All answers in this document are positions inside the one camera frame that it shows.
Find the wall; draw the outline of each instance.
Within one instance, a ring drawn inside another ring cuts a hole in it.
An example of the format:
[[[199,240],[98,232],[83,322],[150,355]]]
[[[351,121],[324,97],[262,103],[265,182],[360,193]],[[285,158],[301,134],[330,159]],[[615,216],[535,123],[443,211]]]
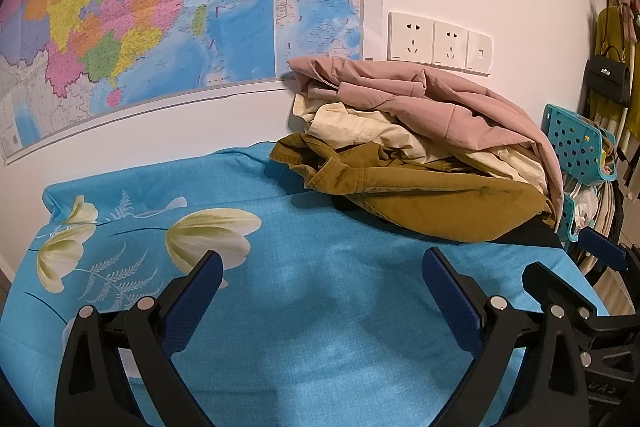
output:
[[[489,77],[469,78],[520,104],[536,121],[546,103],[576,109],[590,25],[604,0],[385,0],[399,10],[495,39]],[[48,212],[44,187],[99,172],[276,140],[289,132],[292,93],[235,95],[111,123],[0,167],[0,268],[12,279]]]

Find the flower print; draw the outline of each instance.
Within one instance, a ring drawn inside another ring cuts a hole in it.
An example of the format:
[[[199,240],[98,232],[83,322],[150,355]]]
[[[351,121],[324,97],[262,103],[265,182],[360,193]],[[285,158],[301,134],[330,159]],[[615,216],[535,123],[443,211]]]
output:
[[[71,209],[71,214],[62,222],[63,225],[88,225],[89,223],[95,223],[98,219],[98,210],[95,205],[86,203],[84,201],[84,195],[80,194],[76,196],[74,206]]]
[[[36,272],[47,291],[62,292],[62,278],[76,269],[84,253],[82,244],[94,232],[95,225],[74,225],[56,232],[40,247],[36,255]]]
[[[208,208],[178,220],[166,232],[169,257],[183,273],[189,273],[209,250],[222,257],[225,270],[244,263],[251,249],[245,235],[261,226],[259,217],[236,208]],[[221,288],[226,287],[223,280]]]

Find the silver screw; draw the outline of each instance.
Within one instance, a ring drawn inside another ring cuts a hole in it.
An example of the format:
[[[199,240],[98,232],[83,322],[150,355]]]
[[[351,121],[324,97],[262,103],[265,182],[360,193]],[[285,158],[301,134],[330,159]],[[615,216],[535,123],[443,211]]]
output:
[[[591,365],[591,355],[586,351],[581,353],[580,361],[582,362],[582,367],[589,367]]]
[[[156,303],[156,300],[153,297],[143,297],[138,301],[138,309],[140,310],[149,310]]]
[[[499,295],[491,297],[491,300],[489,302],[491,303],[491,306],[493,306],[497,310],[503,310],[509,304],[507,302],[507,299],[505,299],[504,297],[500,297]]]
[[[92,306],[87,305],[87,306],[82,306],[82,308],[80,308],[78,315],[80,315],[80,317],[85,319],[87,317],[90,317],[93,312],[94,312],[94,308]]]
[[[564,310],[562,309],[562,306],[554,304],[553,306],[551,306],[551,314],[554,317],[561,319],[562,317],[564,317]]]

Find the plush toy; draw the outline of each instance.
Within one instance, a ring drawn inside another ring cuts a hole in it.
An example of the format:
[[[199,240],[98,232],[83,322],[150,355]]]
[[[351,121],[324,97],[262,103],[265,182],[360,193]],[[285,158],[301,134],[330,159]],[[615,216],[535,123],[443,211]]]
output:
[[[634,12],[631,9],[631,5],[634,0],[619,0],[620,5],[618,11],[622,15],[623,28],[625,31],[625,41],[638,42],[636,38],[636,30],[634,28]]]

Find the black handbag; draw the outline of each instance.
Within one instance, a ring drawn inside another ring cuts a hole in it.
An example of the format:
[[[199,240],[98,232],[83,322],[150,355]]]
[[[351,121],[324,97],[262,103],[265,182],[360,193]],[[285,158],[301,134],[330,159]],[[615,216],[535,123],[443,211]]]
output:
[[[620,17],[620,41],[622,42],[622,56],[615,46],[609,46],[604,50],[609,26],[609,0],[607,0],[607,15],[604,28],[604,38],[600,55],[595,55],[587,62],[586,83],[589,89],[602,96],[619,103],[623,107],[629,107],[631,103],[630,74],[625,64],[625,35],[623,31],[622,17]],[[618,54],[619,60],[607,57],[611,49]]]
[[[631,103],[629,68],[624,62],[595,55],[587,62],[587,86],[602,96],[629,107]]]

